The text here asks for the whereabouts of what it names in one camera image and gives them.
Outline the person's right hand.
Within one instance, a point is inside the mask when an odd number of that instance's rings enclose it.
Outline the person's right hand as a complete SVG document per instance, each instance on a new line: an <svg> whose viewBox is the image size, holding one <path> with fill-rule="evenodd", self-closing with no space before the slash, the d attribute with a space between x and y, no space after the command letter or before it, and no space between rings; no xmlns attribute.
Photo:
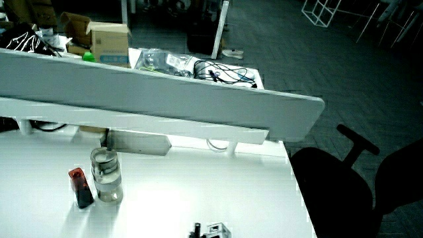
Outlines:
<svg viewBox="0 0 423 238"><path fill-rule="evenodd" d="M200 233L201 223L194 224L194 230L188 238L232 238L232 233L223 223L213 223L208 225L204 233Z"/></svg>

